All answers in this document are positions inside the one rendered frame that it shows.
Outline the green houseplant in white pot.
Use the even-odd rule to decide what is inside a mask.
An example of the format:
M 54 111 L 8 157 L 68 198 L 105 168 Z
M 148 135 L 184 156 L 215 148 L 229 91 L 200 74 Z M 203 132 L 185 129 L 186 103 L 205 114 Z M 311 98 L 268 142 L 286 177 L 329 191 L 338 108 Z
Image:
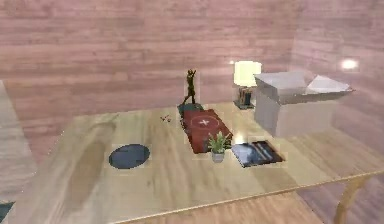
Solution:
M 212 161 L 221 163 L 225 157 L 225 151 L 231 148 L 231 134 L 224 135 L 222 131 L 217 134 L 209 134 L 208 149 L 211 152 Z

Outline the red book with white cross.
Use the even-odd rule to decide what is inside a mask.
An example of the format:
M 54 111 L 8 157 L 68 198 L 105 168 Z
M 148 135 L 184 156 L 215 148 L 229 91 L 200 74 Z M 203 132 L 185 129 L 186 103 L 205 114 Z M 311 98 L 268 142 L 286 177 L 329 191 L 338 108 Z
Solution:
M 182 124 L 195 154 L 210 151 L 207 146 L 209 135 L 216 136 L 222 132 L 224 136 L 228 135 L 229 139 L 233 136 L 213 109 L 186 111 Z

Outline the dark bronze figure statue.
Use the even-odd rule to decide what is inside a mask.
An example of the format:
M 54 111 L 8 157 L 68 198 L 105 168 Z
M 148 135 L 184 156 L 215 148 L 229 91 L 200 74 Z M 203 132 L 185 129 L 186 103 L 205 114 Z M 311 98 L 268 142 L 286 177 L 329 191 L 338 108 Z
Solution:
M 202 105 L 197 103 L 195 100 L 195 95 L 196 95 L 195 86 L 194 86 L 195 74 L 196 74 L 195 70 L 189 69 L 187 71 L 187 77 L 186 77 L 186 82 L 188 84 L 187 95 L 184 97 L 183 102 L 177 106 L 181 117 L 184 117 L 184 112 L 188 111 L 189 109 L 198 110 L 198 111 L 203 110 Z

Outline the table lamp with cream shade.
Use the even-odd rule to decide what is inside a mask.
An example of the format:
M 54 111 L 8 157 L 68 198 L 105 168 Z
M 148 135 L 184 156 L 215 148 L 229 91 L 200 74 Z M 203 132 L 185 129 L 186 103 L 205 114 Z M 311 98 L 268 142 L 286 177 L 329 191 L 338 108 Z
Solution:
M 262 64 L 256 61 L 237 61 L 234 63 L 233 82 L 238 86 L 238 99 L 235 104 L 239 109 L 252 109 L 251 96 L 256 86 L 255 74 L 260 74 Z

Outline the dark glossy magazine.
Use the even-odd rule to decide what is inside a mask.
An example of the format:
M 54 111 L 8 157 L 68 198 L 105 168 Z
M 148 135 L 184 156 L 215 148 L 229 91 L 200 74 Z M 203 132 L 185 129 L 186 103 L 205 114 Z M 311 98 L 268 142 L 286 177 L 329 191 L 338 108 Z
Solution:
M 243 168 L 284 161 L 284 157 L 267 140 L 235 144 L 231 151 Z

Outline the dark blue round plate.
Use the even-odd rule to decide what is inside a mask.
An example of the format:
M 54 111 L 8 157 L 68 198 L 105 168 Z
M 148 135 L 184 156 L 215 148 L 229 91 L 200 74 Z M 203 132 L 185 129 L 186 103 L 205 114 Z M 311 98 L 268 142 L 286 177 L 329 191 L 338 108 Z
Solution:
M 109 164 L 117 169 L 132 169 L 145 163 L 150 150 L 141 144 L 128 144 L 115 149 L 110 155 Z

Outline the light wooden table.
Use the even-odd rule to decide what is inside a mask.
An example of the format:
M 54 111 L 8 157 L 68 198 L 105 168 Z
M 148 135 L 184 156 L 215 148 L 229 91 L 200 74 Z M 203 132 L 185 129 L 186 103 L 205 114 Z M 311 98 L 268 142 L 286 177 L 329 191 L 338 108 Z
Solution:
M 251 111 L 232 103 L 213 108 L 235 142 L 267 140 L 284 161 L 243 168 L 231 152 L 221 163 L 195 154 L 174 107 L 79 116 L 2 224 L 130 224 L 338 181 L 348 183 L 348 200 L 364 180 L 384 173 L 383 154 L 339 130 L 276 138 Z M 160 119 L 166 115 L 171 122 Z M 112 167 L 109 155 L 128 144 L 146 146 L 148 160 L 132 169 Z

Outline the open white cardboard box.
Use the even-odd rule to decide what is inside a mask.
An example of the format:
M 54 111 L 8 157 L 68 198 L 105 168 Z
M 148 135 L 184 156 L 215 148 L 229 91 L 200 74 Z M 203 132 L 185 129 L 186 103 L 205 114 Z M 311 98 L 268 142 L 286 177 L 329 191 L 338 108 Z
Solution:
M 326 76 L 309 83 L 298 71 L 254 75 L 255 121 L 273 137 L 291 137 L 331 128 L 338 100 L 354 89 Z

